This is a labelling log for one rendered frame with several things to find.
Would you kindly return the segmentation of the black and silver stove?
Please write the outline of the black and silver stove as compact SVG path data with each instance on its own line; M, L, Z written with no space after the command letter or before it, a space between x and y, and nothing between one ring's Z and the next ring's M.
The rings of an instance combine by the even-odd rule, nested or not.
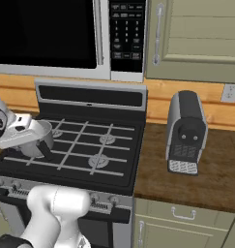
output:
M144 133L148 90L144 85L38 78L39 119L52 126L53 159L29 158L16 148L0 153L0 178L29 191L39 185L98 193L90 208L110 212L110 196L134 209L133 188Z

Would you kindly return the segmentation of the black microwave door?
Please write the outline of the black microwave door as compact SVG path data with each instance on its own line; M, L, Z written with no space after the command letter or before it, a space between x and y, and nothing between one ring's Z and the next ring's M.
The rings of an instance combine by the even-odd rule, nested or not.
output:
M109 7L98 65L93 0L0 0L0 74L110 78Z

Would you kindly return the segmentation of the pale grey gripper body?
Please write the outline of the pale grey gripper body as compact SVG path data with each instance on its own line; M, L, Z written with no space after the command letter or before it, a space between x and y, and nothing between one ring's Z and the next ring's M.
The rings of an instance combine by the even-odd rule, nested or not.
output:
M37 120L32 120L27 129L18 131L14 129L12 132L7 129L0 138L0 148L19 146L24 143L39 140L45 135L45 127Z

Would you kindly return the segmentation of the silver microwave oven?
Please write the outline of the silver microwave oven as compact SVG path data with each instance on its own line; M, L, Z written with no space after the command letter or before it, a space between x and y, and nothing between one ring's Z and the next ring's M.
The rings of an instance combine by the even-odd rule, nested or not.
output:
M147 0L108 0L110 80L143 81Z

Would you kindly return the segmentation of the black and silver coffee machine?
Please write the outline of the black and silver coffee machine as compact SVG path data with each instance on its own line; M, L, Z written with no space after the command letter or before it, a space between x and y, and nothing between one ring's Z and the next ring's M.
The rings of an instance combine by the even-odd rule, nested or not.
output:
M189 90L171 99L166 125L165 160L171 173L198 175L208 124L199 96Z

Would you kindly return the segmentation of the white wall outlet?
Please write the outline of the white wall outlet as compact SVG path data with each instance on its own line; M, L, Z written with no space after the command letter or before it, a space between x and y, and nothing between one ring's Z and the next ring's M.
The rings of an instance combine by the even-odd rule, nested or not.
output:
M235 84L227 83L222 90L221 99L224 103L235 102Z

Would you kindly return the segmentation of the olive green drawer front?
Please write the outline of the olive green drawer front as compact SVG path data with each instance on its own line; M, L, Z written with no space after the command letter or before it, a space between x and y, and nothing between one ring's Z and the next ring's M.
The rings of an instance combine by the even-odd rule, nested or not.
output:
M193 221L187 221L174 218L171 213L172 206L186 211L195 209L195 219ZM234 213L145 199L135 199L135 213L157 220L168 221L170 223L216 229L223 232L227 232L230 229L235 218Z

